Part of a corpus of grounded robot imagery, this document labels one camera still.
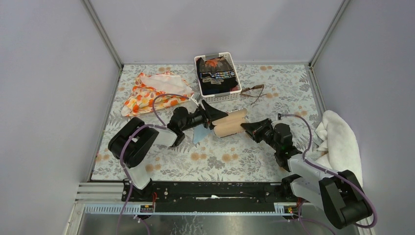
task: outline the laundry basket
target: laundry basket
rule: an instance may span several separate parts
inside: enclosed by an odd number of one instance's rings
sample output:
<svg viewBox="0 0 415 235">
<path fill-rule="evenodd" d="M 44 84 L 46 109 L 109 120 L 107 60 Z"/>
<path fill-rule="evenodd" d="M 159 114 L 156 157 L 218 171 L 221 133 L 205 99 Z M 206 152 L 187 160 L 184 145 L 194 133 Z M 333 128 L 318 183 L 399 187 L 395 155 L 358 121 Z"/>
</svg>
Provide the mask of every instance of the laundry basket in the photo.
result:
<svg viewBox="0 0 415 235">
<path fill-rule="evenodd" d="M 210 59 L 221 57 L 221 56 L 223 56 L 229 62 L 229 64 L 232 66 L 233 70 L 235 71 L 235 76 L 236 76 L 236 80 L 238 82 L 238 88 L 239 89 L 237 91 L 233 91 L 233 92 L 203 95 L 202 87 L 201 87 L 200 81 L 199 81 L 199 76 L 197 75 L 197 77 L 198 77 L 197 81 L 198 81 L 198 84 L 199 84 L 200 94 L 202 95 L 202 99 L 204 99 L 208 103 L 238 99 L 239 95 L 241 94 L 241 91 L 242 91 L 241 83 L 239 82 L 238 73 L 236 72 L 235 65 L 233 64 L 232 56 L 229 52 L 220 52 L 220 53 L 209 54 L 209 55 L 198 55 L 194 58 L 195 67 L 197 66 L 196 61 L 199 58 L 202 58 L 203 60 L 206 61 L 206 60 L 210 60 Z"/>
</svg>

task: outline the floral tablecloth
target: floral tablecloth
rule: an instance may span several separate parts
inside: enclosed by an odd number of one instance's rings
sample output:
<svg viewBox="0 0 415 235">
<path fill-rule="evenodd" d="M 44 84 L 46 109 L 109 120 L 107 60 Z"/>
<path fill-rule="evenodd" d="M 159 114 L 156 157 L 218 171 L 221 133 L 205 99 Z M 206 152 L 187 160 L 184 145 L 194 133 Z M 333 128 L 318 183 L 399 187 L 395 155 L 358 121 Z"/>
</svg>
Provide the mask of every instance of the floral tablecloth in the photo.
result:
<svg viewBox="0 0 415 235">
<path fill-rule="evenodd" d="M 129 97 L 134 78 L 140 72 L 156 74 L 171 70 L 182 76 L 198 91 L 194 65 L 125 65 L 118 90 L 108 117 L 101 147 L 96 156 L 92 180 L 122 180 L 126 176 L 119 161 L 107 149 L 110 139 L 130 118 L 121 116 L 121 108 Z M 277 113 L 303 116 L 316 128 L 319 116 L 304 65 L 236 65 L 243 88 L 265 84 L 262 96 L 255 100 L 241 96 L 237 100 L 212 103 L 222 111 L 246 108 L 249 122 L 265 118 L 276 120 Z M 191 102 L 182 104 L 193 112 Z M 158 111 L 168 123 L 175 107 Z M 146 123 L 160 124 L 153 113 L 139 116 Z M 308 131 L 299 118 L 286 117 L 293 133 L 295 146 L 304 150 L 308 144 Z M 193 130 L 185 131 L 186 138 L 176 148 L 153 145 L 143 161 L 153 180 L 165 181 L 271 181 L 279 182 L 290 173 L 280 168 L 274 158 L 274 150 L 264 142 L 258 144 L 245 133 L 218 138 L 213 133 L 198 144 L 193 144 Z M 310 153 L 316 158 L 318 153 Z"/>
</svg>

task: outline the orange floral cloth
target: orange floral cloth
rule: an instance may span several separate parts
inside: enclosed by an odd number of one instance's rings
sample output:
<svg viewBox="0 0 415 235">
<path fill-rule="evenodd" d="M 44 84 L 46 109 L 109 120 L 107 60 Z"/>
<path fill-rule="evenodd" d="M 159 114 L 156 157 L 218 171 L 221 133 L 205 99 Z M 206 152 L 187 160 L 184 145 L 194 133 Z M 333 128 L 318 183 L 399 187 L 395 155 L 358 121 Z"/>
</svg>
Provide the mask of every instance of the orange floral cloth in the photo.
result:
<svg viewBox="0 0 415 235">
<path fill-rule="evenodd" d="M 166 71 L 162 74 L 172 75 L 170 71 Z M 165 94 L 164 91 L 157 91 L 155 88 L 146 86 L 141 82 L 142 77 L 151 77 L 151 75 L 146 75 L 140 73 L 135 80 L 135 85 L 133 87 L 132 93 L 127 101 L 124 102 L 124 107 L 121 109 L 121 115 L 125 117 L 138 116 L 139 114 L 146 114 L 153 111 L 153 101 L 158 95 Z M 184 94 L 186 97 L 190 97 L 192 93 Z M 168 108 L 175 106 L 181 103 L 186 102 L 187 99 L 180 98 L 176 96 L 161 96 L 157 98 L 154 108 L 156 110 Z"/>
</svg>

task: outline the white wall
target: white wall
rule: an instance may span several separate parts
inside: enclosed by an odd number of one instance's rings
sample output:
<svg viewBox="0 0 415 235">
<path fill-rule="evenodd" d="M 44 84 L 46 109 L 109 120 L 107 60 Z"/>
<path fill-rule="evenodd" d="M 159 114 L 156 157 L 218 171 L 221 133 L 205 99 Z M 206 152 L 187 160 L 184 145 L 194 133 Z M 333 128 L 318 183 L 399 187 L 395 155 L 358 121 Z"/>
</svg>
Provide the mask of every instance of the white wall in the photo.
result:
<svg viewBox="0 0 415 235">
<path fill-rule="evenodd" d="M 80 0 L 0 3 L 0 234 L 62 234 L 117 67 Z"/>
<path fill-rule="evenodd" d="M 351 1 L 315 66 L 354 130 L 377 235 L 414 234 L 415 1 Z"/>
<path fill-rule="evenodd" d="M 124 63 L 309 61 L 342 0 L 92 0 Z"/>
</svg>

